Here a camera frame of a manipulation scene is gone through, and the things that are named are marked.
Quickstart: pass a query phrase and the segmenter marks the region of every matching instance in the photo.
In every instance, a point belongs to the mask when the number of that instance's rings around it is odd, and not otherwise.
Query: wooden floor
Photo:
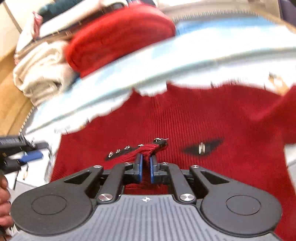
[[[0,136],[18,134],[33,106],[13,83],[13,55],[14,51],[0,61]]]

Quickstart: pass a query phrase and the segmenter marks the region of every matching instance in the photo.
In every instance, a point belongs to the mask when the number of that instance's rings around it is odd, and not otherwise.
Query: folded sweater
[[[285,241],[295,241],[296,195],[283,149],[296,142],[296,86],[285,96],[239,85],[167,89],[154,97],[133,92],[119,109],[62,136],[52,181],[93,165],[106,170],[133,161],[135,152],[149,162],[148,153],[138,145],[168,138],[166,150],[156,154],[159,163],[181,169],[200,165],[271,193],[283,211],[275,232]],[[201,142],[207,150],[204,155],[199,153]],[[135,151],[121,155],[127,146]],[[78,149],[79,155],[72,151]],[[142,183],[125,189],[140,195],[167,191],[166,186],[150,184],[148,165],[143,165]]]
[[[103,15],[79,31],[65,51],[84,77],[145,46],[175,35],[174,23],[153,6],[132,4]]]
[[[65,62],[66,41],[43,43],[32,50],[13,70],[15,85],[34,105],[63,92],[75,73]]]

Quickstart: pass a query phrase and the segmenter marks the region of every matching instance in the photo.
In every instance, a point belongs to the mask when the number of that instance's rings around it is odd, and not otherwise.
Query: red sweater
[[[283,149],[296,142],[296,87],[284,97],[239,85],[187,89],[169,84],[167,89],[154,97],[133,92],[119,109],[63,136],[52,180],[93,165],[110,169],[124,161],[109,160],[111,151],[169,138],[168,148],[157,153],[158,162],[181,169],[200,165],[271,193],[283,208],[276,233],[295,241],[296,195]],[[216,147],[206,155],[190,151],[200,142]],[[147,182],[131,188],[128,193],[166,192]]]
[[[153,43],[175,36],[175,24],[159,9],[134,2],[92,21],[65,50],[69,65],[84,77]]]

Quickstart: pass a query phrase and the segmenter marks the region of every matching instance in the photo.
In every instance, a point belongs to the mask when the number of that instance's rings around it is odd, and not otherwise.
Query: stack of folded clothes
[[[32,12],[16,47],[16,86],[38,105],[66,90],[76,77],[74,71],[84,77],[175,36],[174,23],[153,0],[144,1],[60,0]]]

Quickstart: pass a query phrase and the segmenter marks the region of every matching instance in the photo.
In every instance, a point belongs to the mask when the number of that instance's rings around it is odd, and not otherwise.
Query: human hand
[[[8,181],[5,176],[0,176],[0,226],[8,228],[13,225],[13,220],[10,216],[11,204],[8,202],[10,193],[7,190]]]

